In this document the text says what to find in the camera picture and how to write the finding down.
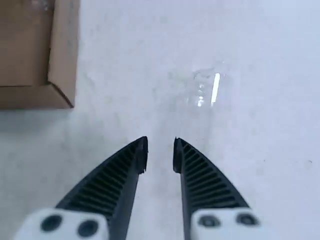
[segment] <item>cardboard box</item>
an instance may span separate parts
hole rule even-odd
[[[80,0],[1,0],[0,109],[73,108]]]

